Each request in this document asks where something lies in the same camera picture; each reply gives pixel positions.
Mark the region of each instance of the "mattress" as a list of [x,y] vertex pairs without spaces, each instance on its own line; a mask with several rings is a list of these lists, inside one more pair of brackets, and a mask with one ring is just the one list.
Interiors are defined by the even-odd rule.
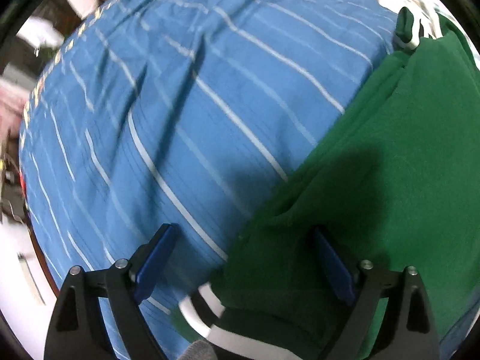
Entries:
[[[56,283],[181,237],[140,308],[170,359],[170,309],[205,282],[393,51],[378,0],[109,0],[46,67],[21,129],[34,232]],[[115,352],[128,354],[107,302]]]

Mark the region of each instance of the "green towel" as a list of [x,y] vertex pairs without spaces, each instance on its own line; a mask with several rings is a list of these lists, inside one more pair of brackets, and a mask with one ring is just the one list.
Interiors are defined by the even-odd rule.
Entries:
[[439,337],[463,315],[480,282],[480,72],[461,32],[440,21],[444,36],[389,55],[256,212],[212,277],[223,306],[281,318],[323,347],[345,311],[308,242],[323,224],[359,259],[416,266]]

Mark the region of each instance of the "cable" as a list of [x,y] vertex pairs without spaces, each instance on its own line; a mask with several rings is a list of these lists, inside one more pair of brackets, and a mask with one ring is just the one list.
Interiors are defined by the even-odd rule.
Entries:
[[5,152],[3,155],[8,160],[8,162],[10,162],[13,165],[13,167],[18,172],[18,174],[20,174],[20,169],[18,168],[17,164],[15,163],[15,160],[13,159],[13,157],[10,154],[8,154],[7,152]]
[[12,207],[12,205],[11,205],[11,203],[10,203],[10,200],[8,200],[8,199],[2,199],[1,201],[2,201],[2,203],[8,202],[8,204],[10,205],[11,216],[13,217],[13,219],[16,220],[17,222],[20,222],[22,225],[25,225],[25,222],[20,218],[20,216],[15,215],[15,213],[14,213],[14,208]]

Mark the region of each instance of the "blue bedsheet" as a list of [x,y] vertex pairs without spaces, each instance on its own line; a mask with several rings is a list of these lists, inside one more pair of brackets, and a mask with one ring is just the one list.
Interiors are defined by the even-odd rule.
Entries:
[[221,266],[392,52],[396,19],[376,0],[105,3],[45,70],[21,130],[33,227],[57,284],[177,223],[181,239],[141,309],[179,356],[187,342],[169,310]]

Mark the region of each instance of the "metal screw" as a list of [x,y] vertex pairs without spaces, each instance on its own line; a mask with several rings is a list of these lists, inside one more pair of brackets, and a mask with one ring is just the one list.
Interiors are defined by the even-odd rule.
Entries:
[[408,266],[406,268],[406,271],[412,276],[418,275],[418,273],[419,273],[417,268],[415,268],[414,266]]
[[369,260],[369,259],[363,259],[360,261],[360,267],[363,269],[372,269],[374,267],[374,264]]
[[78,265],[73,266],[72,268],[70,268],[70,274],[71,274],[72,276],[78,275],[81,270],[82,270],[82,269],[81,269]]
[[127,259],[117,259],[117,261],[115,262],[115,266],[118,269],[125,268],[127,265],[128,265],[128,260]]

